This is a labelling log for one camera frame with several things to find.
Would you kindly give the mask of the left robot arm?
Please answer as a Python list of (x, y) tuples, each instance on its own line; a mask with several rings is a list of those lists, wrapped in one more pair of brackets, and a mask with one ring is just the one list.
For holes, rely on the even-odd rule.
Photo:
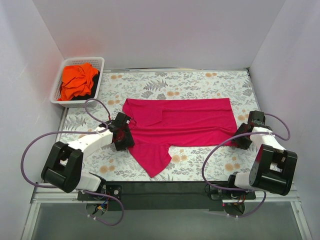
[(105, 180), (82, 170), (83, 160), (108, 145), (113, 144), (117, 151), (133, 147), (130, 121), (131, 117), (119, 112), (115, 119), (101, 123), (90, 134), (68, 143), (56, 142), (42, 169), (41, 179), (66, 193), (89, 191), (95, 200), (103, 199), (107, 193)]

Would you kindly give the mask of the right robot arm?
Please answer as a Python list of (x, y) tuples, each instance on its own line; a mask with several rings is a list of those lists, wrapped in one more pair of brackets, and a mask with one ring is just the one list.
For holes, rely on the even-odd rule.
[(228, 178), (227, 195), (237, 199), (245, 190), (264, 190), (286, 196), (290, 190), (298, 155), (286, 150), (275, 138), (271, 127), (266, 125), (265, 113), (250, 111), (247, 123), (242, 123), (231, 142), (239, 149), (247, 150), (251, 144), (257, 155), (249, 172), (234, 172)]

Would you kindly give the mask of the magenta t shirt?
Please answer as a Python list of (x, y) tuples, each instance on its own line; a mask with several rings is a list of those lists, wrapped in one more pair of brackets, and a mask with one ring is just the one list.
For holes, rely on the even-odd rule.
[(129, 127), (134, 146), (129, 152), (151, 178), (171, 162), (171, 146), (217, 146), (237, 130), (229, 98), (128, 98), (122, 110), (133, 120)]

